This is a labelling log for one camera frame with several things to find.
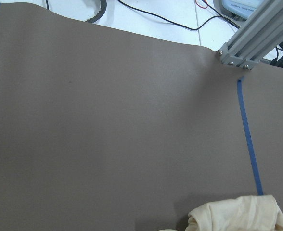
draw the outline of beige fabric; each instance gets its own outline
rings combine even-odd
[[[185,231],[281,231],[283,213],[273,196],[242,196],[204,204],[189,213]]]

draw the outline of electronic device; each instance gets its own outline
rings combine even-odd
[[[263,0],[221,0],[222,14],[237,21],[244,21],[254,12]]]

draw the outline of black wire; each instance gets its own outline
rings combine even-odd
[[[50,10],[50,7],[49,7],[49,2],[47,0],[46,1],[46,9]]]
[[[219,16],[221,16],[223,19],[225,19],[230,25],[234,26],[235,28],[239,29],[240,26],[237,25],[236,23],[234,23],[231,19],[226,18],[225,16],[223,16],[220,12],[218,12],[216,9],[214,9],[212,6],[210,6],[207,1],[203,0],[203,2],[212,10],[214,10]]]
[[[278,66],[280,66],[283,63],[283,55],[281,56],[281,58],[277,61],[278,62]]]
[[[143,10],[141,10],[141,9],[138,9],[138,8],[135,8],[135,7],[132,7],[132,6],[129,6],[129,5],[125,4],[124,2],[122,2],[121,0],[118,0],[118,2],[120,2],[122,5],[124,5],[124,6],[126,6],[126,7],[129,7],[129,8],[131,8],[131,9],[133,9],[133,10],[140,11],[140,12],[143,12],[143,13],[147,13],[147,14],[153,15],[153,16],[158,17],[158,18],[161,18],[161,19],[163,19],[163,20],[165,20],[165,21],[167,21],[167,22],[169,22],[169,23],[172,23],[172,24],[177,25],[177,26],[181,26],[181,27],[183,27],[183,28],[186,28],[186,29],[192,30],[192,31],[199,30],[200,28],[202,28],[207,22],[209,22],[209,21],[210,21],[211,19],[213,19],[213,18],[224,18],[224,16],[222,16],[222,15],[216,15],[216,16],[213,16],[213,17],[209,18],[208,20],[206,20],[206,21],[205,21],[204,23],[202,23],[202,25],[199,26],[198,28],[191,28],[191,27],[188,27],[188,26],[185,26],[185,25],[182,25],[182,24],[179,24],[179,23],[175,23],[175,22],[173,22],[173,21],[170,21],[170,20],[168,20],[168,19],[166,19],[166,18],[163,18],[162,16],[159,16],[159,15],[157,15],[157,14],[155,14],[155,13],[143,11]]]
[[[275,49],[276,49],[276,59],[278,59],[278,56],[279,56],[279,54],[278,54],[278,48],[275,47]]]
[[[283,49],[276,47],[277,49],[279,49],[280,51],[283,51]]]

